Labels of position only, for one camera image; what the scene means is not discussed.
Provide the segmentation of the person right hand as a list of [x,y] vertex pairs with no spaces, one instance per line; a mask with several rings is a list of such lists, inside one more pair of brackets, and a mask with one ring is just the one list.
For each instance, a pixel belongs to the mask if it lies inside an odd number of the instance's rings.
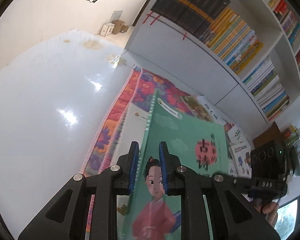
[[266,206],[262,207],[261,213],[266,215],[266,221],[272,226],[275,227],[278,218],[279,205],[276,202],[271,202]]

